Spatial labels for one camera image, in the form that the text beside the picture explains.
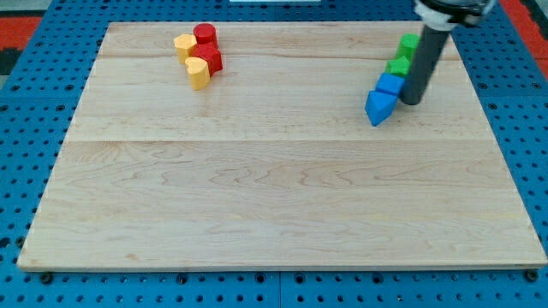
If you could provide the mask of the black white robot arm flange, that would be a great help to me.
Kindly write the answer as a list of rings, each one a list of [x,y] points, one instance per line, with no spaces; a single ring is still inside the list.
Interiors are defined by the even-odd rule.
[[[478,26],[496,3],[497,0],[415,0],[414,12],[431,29],[450,32],[458,25]]]

